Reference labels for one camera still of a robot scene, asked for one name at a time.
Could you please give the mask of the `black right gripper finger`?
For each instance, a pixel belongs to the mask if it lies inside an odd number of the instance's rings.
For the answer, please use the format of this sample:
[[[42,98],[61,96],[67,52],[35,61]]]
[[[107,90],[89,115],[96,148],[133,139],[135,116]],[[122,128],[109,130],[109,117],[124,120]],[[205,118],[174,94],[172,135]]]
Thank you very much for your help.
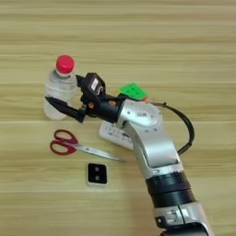
[[[79,88],[83,88],[84,87],[85,78],[83,76],[76,75],[76,80],[77,80],[77,86]]]
[[[80,123],[84,122],[84,107],[75,109],[69,106],[66,102],[54,97],[45,97],[45,99],[58,111],[69,117],[74,118]]]

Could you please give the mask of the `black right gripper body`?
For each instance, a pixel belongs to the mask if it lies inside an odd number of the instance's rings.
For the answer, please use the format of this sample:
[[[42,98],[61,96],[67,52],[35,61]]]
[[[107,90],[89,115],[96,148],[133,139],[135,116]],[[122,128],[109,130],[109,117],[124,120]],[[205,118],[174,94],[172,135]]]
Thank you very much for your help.
[[[89,116],[114,124],[118,121],[125,96],[114,97],[106,94],[103,97],[99,97],[98,101],[94,101],[89,96],[83,95],[80,100],[82,101],[82,106],[77,110],[77,120],[80,123],[83,123],[85,117]]]

